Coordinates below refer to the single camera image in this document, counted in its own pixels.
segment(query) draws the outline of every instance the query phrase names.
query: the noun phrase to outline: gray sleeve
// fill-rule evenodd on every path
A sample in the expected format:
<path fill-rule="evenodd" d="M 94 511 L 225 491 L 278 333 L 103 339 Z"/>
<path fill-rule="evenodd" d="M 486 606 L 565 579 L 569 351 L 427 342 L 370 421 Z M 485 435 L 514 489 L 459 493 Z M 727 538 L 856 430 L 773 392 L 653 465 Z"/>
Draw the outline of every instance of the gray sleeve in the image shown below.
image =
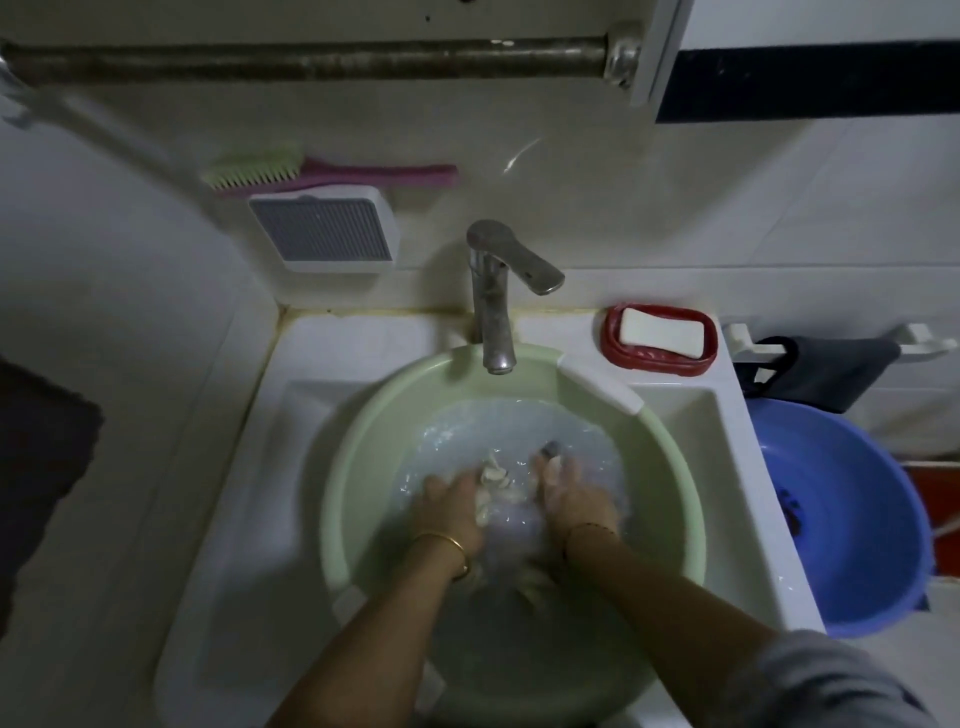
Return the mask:
<path fill-rule="evenodd" d="M 778 638 L 727 686 L 711 728 L 936 728 L 893 675 L 818 632 Z"/>

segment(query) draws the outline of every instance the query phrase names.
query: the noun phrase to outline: hand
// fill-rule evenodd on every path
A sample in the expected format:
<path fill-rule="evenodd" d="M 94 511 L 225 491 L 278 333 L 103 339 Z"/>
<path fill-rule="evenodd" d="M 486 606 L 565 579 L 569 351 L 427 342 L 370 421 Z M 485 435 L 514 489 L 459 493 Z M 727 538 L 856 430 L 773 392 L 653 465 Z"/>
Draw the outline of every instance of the hand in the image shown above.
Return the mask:
<path fill-rule="evenodd" d="M 587 523 L 619 536 L 620 516 L 613 499 L 602 488 L 581 481 L 580 465 L 574 458 L 565 455 L 559 462 L 557 458 L 548 462 L 538 453 L 534 472 L 540 482 L 540 502 L 550 535 L 560 549 L 574 528 Z"/>
<path fill-rule="evenodd" d="M 483 530 L 476 524 L 476 491 L 476 473 L 460 473 L 449 486 L 435 475 L 427 476 L 412 508 L 413 535 L 443 533 L 456 540 L 468 558 L 476 556 L 483 545 Z"/>

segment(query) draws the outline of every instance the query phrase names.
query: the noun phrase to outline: metal rod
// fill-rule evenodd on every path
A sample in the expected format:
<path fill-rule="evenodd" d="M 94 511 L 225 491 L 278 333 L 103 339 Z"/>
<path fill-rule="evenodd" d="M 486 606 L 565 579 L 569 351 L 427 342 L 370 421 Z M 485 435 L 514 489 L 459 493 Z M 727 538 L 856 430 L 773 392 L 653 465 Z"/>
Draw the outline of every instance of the metal rod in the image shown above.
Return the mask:
<path fill-rule="evenodd" d="M 0 46 L 20 83 L 341 81 L 356 79 L 604 78 L 607 39 L 410 40 L 376 43 Z"/>

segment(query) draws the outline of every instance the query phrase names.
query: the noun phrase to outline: cloth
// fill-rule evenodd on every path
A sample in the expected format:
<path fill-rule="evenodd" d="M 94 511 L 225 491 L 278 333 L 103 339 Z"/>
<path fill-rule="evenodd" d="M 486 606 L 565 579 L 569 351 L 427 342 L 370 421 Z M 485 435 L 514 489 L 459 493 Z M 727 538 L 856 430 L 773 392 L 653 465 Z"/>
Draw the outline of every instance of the cloth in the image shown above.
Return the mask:
<path fill-rule="evenodd" d="M 786 354 L 768 364 L 735 364 L 748 397 L 768 397 L 809 404 L 842 414 L 900 356 L 900 345 L 889 339 L 814 339 L 770 336 L 759 344 L 781 344 Z M 760 369 L 774 375 L 756 381 Z"/>
<path fill-rule="evenodd" d="M 937 728 L 910 691 L 865 653 L 791 632 L 741 669 L 710 728 Z"/>
<path fill-rule="evenodd" d="M 16 573 L 93 457 L 100 408 L 0 358 L 0 636 Z"/>

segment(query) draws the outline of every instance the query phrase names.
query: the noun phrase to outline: gray grille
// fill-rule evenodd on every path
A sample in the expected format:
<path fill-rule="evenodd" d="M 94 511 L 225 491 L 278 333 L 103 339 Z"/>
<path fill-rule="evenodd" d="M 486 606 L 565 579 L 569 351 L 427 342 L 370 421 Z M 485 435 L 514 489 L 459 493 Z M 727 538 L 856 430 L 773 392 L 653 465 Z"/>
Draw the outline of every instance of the gray grille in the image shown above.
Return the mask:
<path fill-rule="evenodd" d="M 251 200 L 250 207 L 284 260 L 392 260 L 370 200 Z"/>

